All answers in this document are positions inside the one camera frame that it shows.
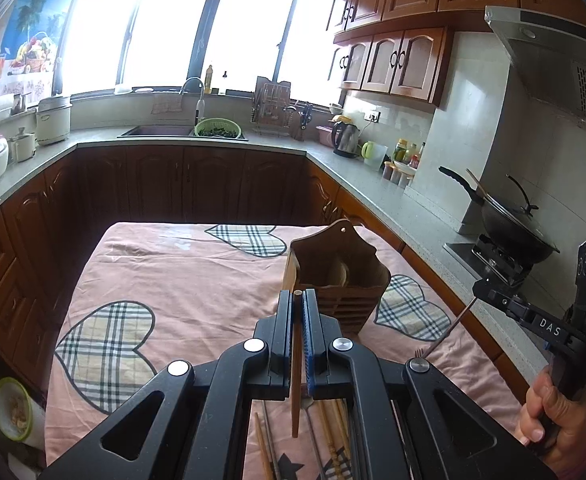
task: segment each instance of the kitchen sink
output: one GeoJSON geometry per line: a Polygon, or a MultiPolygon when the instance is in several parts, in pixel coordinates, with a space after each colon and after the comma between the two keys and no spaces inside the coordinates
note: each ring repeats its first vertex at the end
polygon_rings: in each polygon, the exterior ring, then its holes
{"type": "Polygon", "coordinates": [[[226,137],[199,137],[193,133],[193,126],[136,126],[132,130],[121,134],[120,137],[194,137],[202,140],[248,140],[244,134],[239,139],[227,139],[226,137]]]}

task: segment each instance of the window frame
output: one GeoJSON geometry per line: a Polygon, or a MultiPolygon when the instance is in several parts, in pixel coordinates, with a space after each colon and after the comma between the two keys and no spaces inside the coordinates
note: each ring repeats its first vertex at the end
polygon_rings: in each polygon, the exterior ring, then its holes
{"type": "MultiPolygon", "coordinates": [[[[118,71],[117,71],[117,75],[116,75],[116,80],[114,81],[113,88],[112,89],[93,90],[93,91],[88,91],[88,92],[81,92],[79,94],[73,94],[73,96],[72,96],[73,100],[79,100],[79,99],[85,99],[85,98],[90,98],[90,97],[99,97],[99,96],[113,94],[115,85],[122,83],[124,69],[126,68],[128,48],[129,48],[129,45],[131,42],[131,37],[132,37],[133,30],[135,27],[135,21],[137,20],[137,14],[138,14],[139,7],[140,7],[141,3],[142,3],[142,0],[136,0],[135,5],[131,9],[131,14],[130,14],[130,17],[128,20],[128,26],[126,28],[126,32],[124,33],[124,36],[122,37],[121,54],[119,57],[118,71]]],[[[204,56],[206,54],[207,47],[209,46],[209,39],[211,37],[211,30],[213,27],[213,23],[215,21],[215,17],[217,15],[217,9],[219,8],[219,3],[220,3],[220,0],[205,0],[204,7],[202,9],[202,13],[199,17],[199,23],[198,23],[198,28],[196,31],[195,39],[193,41],[193,48],[191,50],[191,58],[189,60],[189,68],[187,70],[187,78],[193,77],[193,76],[195,76],[195,77],[201,76],[201,73],[202,73],[202,70],[204,67],[204,56]]],[[[66,20],[66,26],[64,28],[63,34],[60,39],[60,48],[62,49],[60,51],[60,57],[59,57],[60,63],[58,64],[58,66],[56,66],[55,73],[54,73],[53,88],[57,91],[60,91],[60,92],[62,90],[61,64],[64,62],[63,48],[66,46],[64,40],[65,40],[66,33],[68,30],[68,23],[70,23],[71,20],[73,19],[73,14],[74,14],[74,10],[75,10],[74,4],[76,4],[76,0],[73,0],[73,2],[71,3],[71,7],[69,9],[68,19],[66,20]]],[[[273,81],[278,80],[279,69],[281,67],[282,58],[284,56],[284,49],[286,47],[287,40],[289,37],[289,30],[291,29],[291,22],[293,20],[293,15],[295,13],[296,5],[297,5],[297,0],[292,0],[291,7],[289,8],[289,14],[287,16],[285,27],[284,27],[284,30],[282,33],[282,38],[281,38],[281,41],[278,43],[278,56],[277,56],[277,59],[275,62],[275,66],[273,68],[273,81]]],[[[178,90],[180,90],[180,87],[177,87],[177,86],[175,86],[175,87],[173,87],[173,86],[150,86],[148,88],[153,88],[154,91],[178,91],[178,90]]],[[[199,84],[196,81],[192,81],[192,84],[190,84],[186,88],[186,91],[187,92],[188,91],[199,92],[198,88],[199,88],[199,84]]],[[[231,96],[235,95],[237,97],[248,97],[249,95],[252,95],[252,94],[253,94],[252,92],[235,91],[233,89],[228,89],[228,91],[227,91],[227,95],[231,95],[231,96]]],[[[342,91],[340,94],[340,99],[339,99],[340,106],[343,105],[345,96],[346,96],[346,92],[342,91]]],[[[292,104],[297,104],[297,100],[292,100],[292,104]]],[[[313,108],[315,110],[328,111],[328,106],[318,105],[315,103],[311,103],[311,104],[313,105],[313,108]]]]}

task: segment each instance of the gas stove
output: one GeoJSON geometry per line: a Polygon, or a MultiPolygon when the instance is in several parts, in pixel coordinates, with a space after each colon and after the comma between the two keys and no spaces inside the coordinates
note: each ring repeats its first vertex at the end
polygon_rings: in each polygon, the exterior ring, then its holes
{"type": "Polygon", "coordinates": [[[517,262],[486,235],[480,235],[474,244],[444,244],[444,248],[478,280],[502,283],[513,292],[531,272],[531,266],[517,262]]]}

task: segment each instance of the hand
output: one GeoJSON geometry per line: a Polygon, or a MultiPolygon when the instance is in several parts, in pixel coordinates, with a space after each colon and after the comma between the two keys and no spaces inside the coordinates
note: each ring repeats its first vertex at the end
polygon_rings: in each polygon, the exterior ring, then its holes
{"type": "Polygon", "coordinates": [[[514,436],[528,446],[544,437],[538,417],[547,413],[560,427],[558,439],[542,460],[556,474],[566,473],[586,463],[586,389],[579,400],[568,400],[553,386],[548,367],[544,368],[527,392],[514,436]]]}

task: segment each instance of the stove burner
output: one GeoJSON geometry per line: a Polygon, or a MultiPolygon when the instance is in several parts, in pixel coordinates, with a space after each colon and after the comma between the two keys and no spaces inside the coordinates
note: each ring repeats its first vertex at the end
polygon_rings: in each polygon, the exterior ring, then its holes
{"type": "Polygon", "coordinates": [[[488,236],[480,235],[471,252],[511,288],[519,287],[531,272],[531,266],[523,267],[488,236]]]}

